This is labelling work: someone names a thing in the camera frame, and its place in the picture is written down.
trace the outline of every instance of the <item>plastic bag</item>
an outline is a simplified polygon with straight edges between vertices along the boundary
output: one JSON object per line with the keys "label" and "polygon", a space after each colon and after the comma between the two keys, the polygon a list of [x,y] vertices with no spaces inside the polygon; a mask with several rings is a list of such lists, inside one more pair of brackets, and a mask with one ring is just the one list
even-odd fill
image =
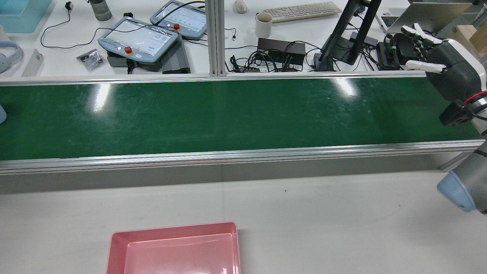
{"label": "plastic bag", "polygon": [[76,57],[76,59],[80,60],[88,71],[99,68],[106,63],[98,49],[82,54]]}

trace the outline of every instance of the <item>light blue container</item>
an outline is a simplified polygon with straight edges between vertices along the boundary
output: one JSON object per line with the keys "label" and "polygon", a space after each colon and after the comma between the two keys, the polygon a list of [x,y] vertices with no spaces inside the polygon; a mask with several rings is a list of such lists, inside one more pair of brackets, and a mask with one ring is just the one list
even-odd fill
{"label": "light blue container", "polygon": [[5,32],[31,33],[51,0],[0,0],[0,25]]}

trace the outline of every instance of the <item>wooden block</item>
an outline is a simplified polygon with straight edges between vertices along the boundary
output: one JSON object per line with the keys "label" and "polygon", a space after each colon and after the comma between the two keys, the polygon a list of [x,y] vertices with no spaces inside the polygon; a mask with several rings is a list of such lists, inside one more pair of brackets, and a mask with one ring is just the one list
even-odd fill
{"label": "wooden block", "polygon": [[487,23],[484,23],[469,41],[478,52],[487,53]]}
{"label": "wooden block", "polygon": [[453,28],[453,31],[450,33],[450,35],[448,35],[448,38],[456,40],[472,55],[477,57],[477,59],[480,59],[485,55],[485,53],[478,52],[469,40],[476,31],[477,30],[472,25],[459,25]]}

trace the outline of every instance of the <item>white mug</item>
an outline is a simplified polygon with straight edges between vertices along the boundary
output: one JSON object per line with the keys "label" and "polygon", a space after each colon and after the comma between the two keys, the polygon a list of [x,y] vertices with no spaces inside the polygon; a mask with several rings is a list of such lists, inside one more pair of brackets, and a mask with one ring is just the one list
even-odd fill
{"label": "white mug", "polygon": [[267,38],[271,35],[272,15],[266,12],[255,16],[255,35],[259,38]]}

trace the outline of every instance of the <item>pink plastic tray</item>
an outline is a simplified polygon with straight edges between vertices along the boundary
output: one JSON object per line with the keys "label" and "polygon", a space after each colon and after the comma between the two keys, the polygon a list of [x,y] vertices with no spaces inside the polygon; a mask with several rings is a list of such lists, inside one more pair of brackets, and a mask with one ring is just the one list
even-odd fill
{"label": "pink plastic tray", "polygon": [[115,232],[107,274],[240,274],[233,222]]}

